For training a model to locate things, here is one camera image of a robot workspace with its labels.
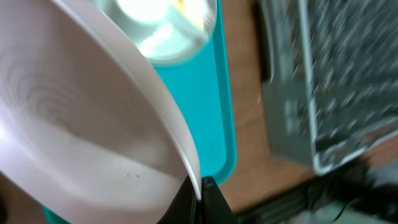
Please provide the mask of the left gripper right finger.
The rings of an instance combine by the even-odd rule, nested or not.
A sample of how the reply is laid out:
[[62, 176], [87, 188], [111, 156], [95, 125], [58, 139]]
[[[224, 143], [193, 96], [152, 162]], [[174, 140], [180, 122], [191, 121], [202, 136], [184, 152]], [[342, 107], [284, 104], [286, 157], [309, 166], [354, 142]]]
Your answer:
[[212, 177], [202, 178], [201, 215], [204, 224], [238, 224], [218, 184]]

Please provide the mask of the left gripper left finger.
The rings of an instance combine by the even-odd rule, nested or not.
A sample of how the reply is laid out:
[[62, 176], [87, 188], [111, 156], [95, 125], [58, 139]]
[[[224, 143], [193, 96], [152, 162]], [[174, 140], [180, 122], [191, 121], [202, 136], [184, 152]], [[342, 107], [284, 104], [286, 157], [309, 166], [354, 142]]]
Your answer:
[[197, 198], [192, 182], [187, 176], [164, 216], [157, 224], [195, 224]]

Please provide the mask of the pink round plate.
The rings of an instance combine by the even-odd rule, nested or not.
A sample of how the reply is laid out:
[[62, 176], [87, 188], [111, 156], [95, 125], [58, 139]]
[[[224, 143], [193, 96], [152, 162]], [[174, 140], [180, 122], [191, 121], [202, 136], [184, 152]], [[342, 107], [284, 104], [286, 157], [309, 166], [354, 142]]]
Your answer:
[[154, 67], [89, 1], [1, 1], [1, 171], [70, 223], [156, 223], [200, 161]]

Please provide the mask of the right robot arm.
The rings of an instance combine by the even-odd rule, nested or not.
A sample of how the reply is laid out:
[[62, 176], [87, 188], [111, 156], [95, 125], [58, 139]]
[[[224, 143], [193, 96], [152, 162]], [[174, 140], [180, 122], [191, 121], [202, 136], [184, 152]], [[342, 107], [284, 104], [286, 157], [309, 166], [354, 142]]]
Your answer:
[[302, 212], [317, 212], [333, 202], [342, 208], [325, 223], [340, 221], [348, 209], [397, 223], [397, 183], [377, 186], [368, 158], [354, 159], [324, 176], [306, 180], [236, 216], [239, 223], [283, 223]]

